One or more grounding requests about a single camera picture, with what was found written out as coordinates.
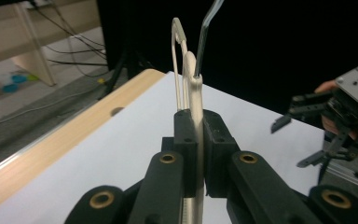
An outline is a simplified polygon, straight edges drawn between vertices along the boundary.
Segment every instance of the cable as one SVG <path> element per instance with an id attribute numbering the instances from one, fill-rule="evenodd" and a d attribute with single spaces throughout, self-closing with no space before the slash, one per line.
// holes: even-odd
<path id="1" fill-rule="evenodd" d="M 33 2 L 34 2 L 33 0 L 31 0 L 30 2 L 31 2 L 31 4 L 34 6 L 36 12 L 39 13 L 39 15 L 41 15 L 42 17 L 44 17 L 46 20 L 52 22 L 54 25 L 58 26 L 60 29 L 62 29 L 63 31 L 65 31 L 68 35 L 73 36 L 74 38 L 78 39 L 79 41 L 81 41 L 82 43 L 84 43 L 84 44 L 85 44 L 87 47 L 89 47 L 90 49 L 93 49 L 93 52 L 95 52 L 98 56 L 100 56 L 101 58 L 103 58 L 103 59 L 106 60 L 106 58 L 104 58 L 104 54 L 103 54 L 103 53 L 101 53 L 100 51 L 98 51 L 96 48 L 94 48 L 94 47 L 91 46 L 90 44 L 86 43 L 82 38 L 77 37 L 75 34 L 72 34 L 72 33 L 69 32 L 67 29 L 65 29 L 64 27 L 60 26 L 56 21 L 54 21 L 54 20 L 52 20 L 51 18 L 49 18 L 48 16 L 46 16 L 43 12 L 41 12 L 41 11 L 39 10 L 38 7 L 36 7 L 36 4 L 33 3 Z M 64 22 L 64 23 L 66 24 L 65 19 L 62 17 L 62 14 L 59 12 L 59 10 L 58 10 L 56 7 L 55 7 L 55 9 L 56 9 L 56 12 L 58 13 L 58 15 L 60 16 L 60 19 L 62 20 L 62 22 Z"/>
<path id="2" fill-rule="evenodd" d="M 94 49 L 85 49 L 85 50 L 78 50 L 78 51 L 67 51 L 67 52 L 64 52 L 64 51 L 59 51 L 59 50 L 56 50 L 56 49 L 53 49 L 52 47 L 48 46 L 48 45 L 45 45 L 46 48 L 54 51 L 54 52 L 57 52 L 57 53 L 65 53 L 65 54 L 72 54 L 72 53 L 84 53 L 84 52 L 90 52 L 90 51 L 94 51 Z"/>
<path id="3" fill-rule="evenodd" d="M 92 66 L 107 66 L 106 63 L 70 63 L 70 62 L 61 62 L 61 61 L 55 61 L 48 59 L 49 62 L 53 63 L 62 63 L 62 64 L 78 64 L 78 65 L 92 65 Z"/>
<path id="4" fill-rule="evenodd" d="M 69 32 L 67 29 L 65 29 L 64 27 L 60 26 L 57 22 L 53 21 L 51 18 L 49 18 L 48 16 L 46 16 L 45 14 L 43 14 L 41 11 L 39 11 L 38 7 L 36 6 L 36 3 L 34 2 L 34 0 L 30 0 L 32 3 L 32 5 L 34 6 L 35 10 L 40 14 L 42 15 L 44 18 L 46 18 L 47 20 L 51 21 L 52 23 L 54 23 L 56 26 L 60 27 L 63 31 L 65 31 L 67 34 L 69 34 L 70 36 L 73 36 L 74 38 L 80 40 L 81 42 L 83 42 L 87 47 L 89 47 L 91 49 L 91 51 L 93 51 L 94 53 L 96 53 L 98 56 L 100 56 L 101 58 L 105 59 L 103 53 L 101 53 L 100 51 L 98 51 L 96 48 L 94 48 L 93 46 L 89 45 L 88 43 L 86 43 L 85 41 L 83 41 L 81 38 L 77 37 L 77 36 L 74 36 L 71 32 Z M 57 12 L 57 14 L 59 15 L 61 21 L 62 21 L 62 25 L 63 26 L 68 26 L 70 29 L 73 30 L 73 28 L 68 24 L 68 22 L 65 20 L 65 18 L 62 16 L 61 12 L 58 10 L 57 6 L 55 5 L 55 3 L 53 3 L 53 1 L 50 1 L 53 5 L 53 8 L 54 10 Z M 67 41 L 68 41 L 68 47 L 70 49 L 71 52 L 73 52 L 73 47 L 72 47 L 72 44 L 71 44 L 71 41 L 70 41 L 70 38 L 69 36 L 67 36 Z M 86 63 L 77 63 L 76 62 L 76 59 L 75 59 L 75 56 L 73 53 L 70 54 L 71 55 L 71 58 L 72 60 L 74 61 L 74 63 L 70 63 L 70 64 L 74 64 L 76 66 L 76 69 L 77 71 L 79 71 L 79 73 L 81 73 L 82 75 L 84 75 L 85 77 L 99 77 L 99 76 L 103 76 L 107 73 L 109 73 L 109 71 L 106 71 L 104 73 L 101 73 L 100 75 L 96 75 L 96 76 L 90 76 L 88 74 L 86 74 L 85 72 L 83 72 L 80 68 L 79 68 L 79 65 L 97 65 L 97 64 L 86 64 Z"/>
<path id="5" fill-rule="evenodd" d="M 96 90 L 96 89 L 99 88 L 99 87 L 100 87 L 100 85 L 97 85 L 96 87 L 92 88 L 91 90 L 83 91 L 83 92 L 80 92 L 80 93 L 76 93 L 76 94 L 72 94 L 72 95 L 66 96 L 66 97 L 62 98 L 61 100 L 59 100 L 59 101 L 57 101 L 57 102 L 54 102 L 54 103 L 52 103 L 52 104 L 43 105 L 43 106 L 40 106 L 40 107 L 37 107 L 37 108 L 34 108 L 34 109 L 25 110 L 25 111 L 21 112 L 21 113 L 18 114 L 18 115 L 15 115 L 15 116 L 12 116 L 12 117 L 10 117 L 10 118 L 1 120 L 1 121 L 0 121 L 0 124 L 1 124 L 1 123 L 5 123 L 5 122 L 7 122 L 7 121 L 9 121 L 9 120 L 11 120 L 11 119 L 17 118 L 17 117 L 19 117 L 19 116 L 21 116 L 21 115 L 27 114 L 27 113 L 29 113 L 29 112 L 33 112 L 33 111 L 40 110 L 40 109 L 44 109 L 44 108 L 47 108 L 47 107 L 50 107 L 50 106 L 53 106 L 53 105 L 57 105 L 57 104 L 59 104 L 60 102 L 63 102 L 63 101 L 65 101 L 65 100 L 69 99 L 69 98 L 76 97 L 76 96 L 78 96 L 78 95 L 82 95 L 82 94 L 86 94 L 86 93 L 89 93 L 89 92 L 91 92 L 91 91 L 94 91 L 94 90 Z"/>
<path id="6" fill-rule="evenodd" d="M 61 14 L 61 12 L 58 10 L 57 5 L 55 4 L 55 2 L 54 2 L 53 0 L 48 0 L 48 1 L 53 5 L 54 10 L 55 10 L 55 11 L 57 12 L 57 14 L 62 18 L 62 20 L 65 22 L 65 24 L 69 27 L 69 29 L 70 29 L 73 33 L 75 33 L 76 35 L 81 36 L 81 37 L 84 38 L 84 39 L 87 39 L 87 40 L 88 40 L 89 42 L 91 42 L 91 43 L 94 43 L 94 44 L 96 44 L 96 45 L 99 45 L 99 46 L 103 46 L 103 47 L 104 47 L 103 44 L 94 42 L 93 40 L 90 40 L 90 39 L 86 38 L 85 36 L 83 36 L 83 35 L 79 34 L 78 32 L 76 32 L 75 29 L 68 23 L 68 21 L 66 21 L 66 20 L 62 17 L 62 14 Z"/>

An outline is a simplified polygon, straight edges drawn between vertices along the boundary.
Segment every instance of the finger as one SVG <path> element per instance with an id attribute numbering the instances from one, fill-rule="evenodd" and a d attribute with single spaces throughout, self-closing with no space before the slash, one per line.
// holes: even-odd
<path id="1" fill-rule="evenodd" d="M 316 88 L 315 93 L 318 93 L 321 91 L 330 91 L 336 87 L 337 87 L 337 83 L 335 80 L 325 81 L 318 88 Z"/>
<path id="2" fill-rule="evenodd" d="M 324 128 L 327 131 L 329 131 L 331 133 L 338 134 L 338 129 L 336 127 L 336 124 L 331 119 L 328 119 L 327 117 L 322 116 L 322 125 L 324 126 Z"/>
<path id="3" fill-rule="evenodd" d="M 350 138 L 351 138 L 351 139 L 356 139 L 357 136 L 358 136 L 358 132 L 356 132 L 356 131 L 350 132 Z"/>

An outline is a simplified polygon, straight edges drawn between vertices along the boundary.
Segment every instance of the white sheet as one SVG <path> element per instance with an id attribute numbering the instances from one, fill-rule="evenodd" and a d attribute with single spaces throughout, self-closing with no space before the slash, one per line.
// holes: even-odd
<path id="1" fill-rule="evenodd" d="M 205 85 L 203 103 L 222 116 L 241 150 L 264 157 L 292 189 L 308 195 L 316 185 L 319 167 L 297 168 L 296 163 L 322 148 L 323 130 L 293 120 L 271 134 L 280 114 Z M 101 185 L 127 189 L 144 178 L 161 138 L 173 136 L 175 112 L 173 73 L 168 73 L 2 203 L 0 224 L 62 224 L 88 190 Z M 230 223 L 225 199 L 205 199 L 203 223 Z"/>

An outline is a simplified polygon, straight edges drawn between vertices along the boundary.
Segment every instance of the screw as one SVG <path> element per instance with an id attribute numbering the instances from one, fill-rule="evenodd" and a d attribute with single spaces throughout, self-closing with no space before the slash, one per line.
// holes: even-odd
<path id="1" fill-rule="evenodd" d="M 343 78 L 343 77 L 337 78 L 337 82 L 338 82 L 338 83 L 343 83 L 343 82 L 344 82 L 344 78 Z"/>

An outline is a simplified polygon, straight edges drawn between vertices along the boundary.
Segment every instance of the blue object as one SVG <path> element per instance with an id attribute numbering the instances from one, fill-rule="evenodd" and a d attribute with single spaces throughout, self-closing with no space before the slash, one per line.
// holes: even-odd
<path id="1" fill-rule="evenodd" d="M 18 89 L 19 87 L 16 84 L 10 84 L 10 85 L 6 85 L 2 88 L 2 91 L 4 92 L 14 92 Z"/>
<path id="2" fill-rule="evenodd" d="M 27 77 L 20 76 L 20 75 L 14 75 L 11 77 L 14 83 L 22 83 L 27 80 Z"/>

